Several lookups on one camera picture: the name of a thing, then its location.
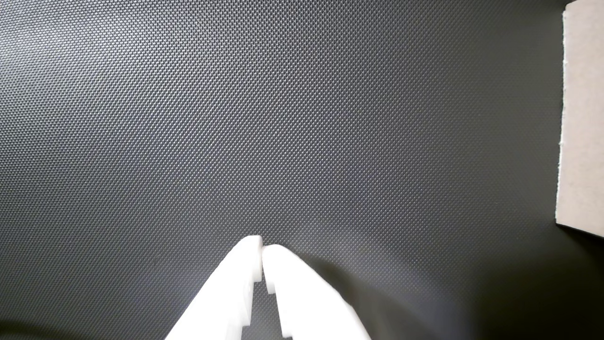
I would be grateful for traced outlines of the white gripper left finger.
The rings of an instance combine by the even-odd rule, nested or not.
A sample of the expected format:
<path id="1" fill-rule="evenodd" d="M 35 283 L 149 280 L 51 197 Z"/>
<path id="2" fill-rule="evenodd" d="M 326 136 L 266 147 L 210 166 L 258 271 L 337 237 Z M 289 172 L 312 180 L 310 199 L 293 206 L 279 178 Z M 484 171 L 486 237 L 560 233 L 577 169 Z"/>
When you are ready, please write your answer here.
<path id="1" fill-rule="evenodd" d="M 239 340 L 251 323 L 254 284 L 262 278 L 262 237 L 231 249 L 188 304 L 167 340 Z"/>

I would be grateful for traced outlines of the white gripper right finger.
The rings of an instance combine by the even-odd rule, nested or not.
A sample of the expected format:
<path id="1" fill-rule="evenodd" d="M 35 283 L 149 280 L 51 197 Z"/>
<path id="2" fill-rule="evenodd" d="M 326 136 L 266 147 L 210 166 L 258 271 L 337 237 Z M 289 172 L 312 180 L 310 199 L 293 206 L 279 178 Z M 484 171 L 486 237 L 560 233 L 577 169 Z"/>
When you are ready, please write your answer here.
<path id="1" fill-rule="evenodd" d="M 291 250 L 263 247 L 262 265 L 267 292 L 276 297 L 283 338 L 370 339 L 354 308 Z"/>

